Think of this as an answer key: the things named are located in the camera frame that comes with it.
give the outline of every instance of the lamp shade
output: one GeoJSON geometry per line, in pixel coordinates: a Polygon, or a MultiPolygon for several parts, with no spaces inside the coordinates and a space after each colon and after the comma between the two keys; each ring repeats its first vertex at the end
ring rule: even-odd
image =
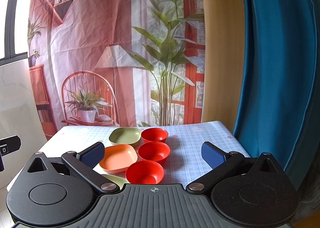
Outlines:
{"type": "Polygon", "coordinates": [[[120,46],[107,46],[95,68],[109,68],[109,67],[136,67],[141,66],[139,62],[132,59],[129,54],[120,46]]]}

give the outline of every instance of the green bowl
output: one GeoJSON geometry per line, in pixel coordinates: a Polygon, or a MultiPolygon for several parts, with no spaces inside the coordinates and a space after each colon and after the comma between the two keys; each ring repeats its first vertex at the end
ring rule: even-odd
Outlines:
{"type": "Polygon", "coordinates": [[[109,136],[112,145],[128,144],[136,146],[141,138],[141,130],[138,128],[120,127],[115,129],[109,136]]]}
{"type": "Polygon", "coordinates": [[[108,175],[108,174],[101,174],[101,175],[103,175],[105,178],[109,179],[110,181],[116,183],[118,186],[120,186],[120,189],[122,189],[122,187],[125,183],[129,183],[128,180],[126,180],[122,177],[108,175]]]}

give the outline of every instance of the wicker chair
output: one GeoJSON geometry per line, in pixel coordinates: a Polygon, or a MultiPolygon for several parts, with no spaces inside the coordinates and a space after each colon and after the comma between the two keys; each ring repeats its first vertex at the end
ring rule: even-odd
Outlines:
{"type": "Polygon", "coordinates": [[[88,92],[94,92],[95,94],[98,94],[100,97],[104,98],[107,103],[112,105],[112,107],[104,106],[102,109],[99,109],[98,114],[105,114],[109,116],[111,119],[113,119],[113,124],[115,126],[119,126],[117,122],[118,106],[110,83],[108,83],[108,81],[102,76],[89,71],[72,73],[64,80],[61,87],[61,96],[65,120],[62,122],[66,123],[67,125],[104,126],[101,122],[90,124],[79,122],[77,120],[77,110],[71,110],[72,105],[66,103],[73,100],[71,92],[79,92],[79,86],[88,92]]]}

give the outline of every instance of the table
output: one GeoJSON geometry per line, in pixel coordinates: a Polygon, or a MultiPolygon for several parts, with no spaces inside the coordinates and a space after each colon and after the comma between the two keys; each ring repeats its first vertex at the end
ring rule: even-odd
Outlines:
{"type": "MultiPolygon", "coordinates": [[[[209,172],[210,166],[201,157],[201,146],[205,141],[211,142],[226,152],[238,151],[249,157],[241,144],[220,121],[162,128],[169,133],[166,144],[169,145],[171,153],[163,165],[164,178],[161,183],[181,183],[186,187],[209,172]]],[[[40,151],[51,158],[60,157],[67,151],[80,152],[98,141],[103,142],[105,147],[111,146],[108,138],[114,129],[116,127],[66,126],[59,130],[40,151]]],[[[140,141],[135,148],[136,151],[142,144],[143,141],[140,141]]],[[[99,165],[94,170],[100,174],[105,173],[99,165]]],[[[124,173],[115,175],[124,177],[124,173]]]]}

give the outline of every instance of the blue gripper pad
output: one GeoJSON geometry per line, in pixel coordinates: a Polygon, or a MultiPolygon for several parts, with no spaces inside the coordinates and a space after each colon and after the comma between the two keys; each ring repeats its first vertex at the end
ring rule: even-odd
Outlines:
{"type": "Polygon", "coordinates": [[[206,141],[202,144],[201,147],[201,156],[205,162],[212,168],[216,168],[225,162],[229,154],[219,149],[217,146],[212,143],[206,141]]]}
{"type": "Polygon", "coordinates": [[[82,163],[93,169],[104,157],[104,145],[97,142],[76,156],[82,163]]]}

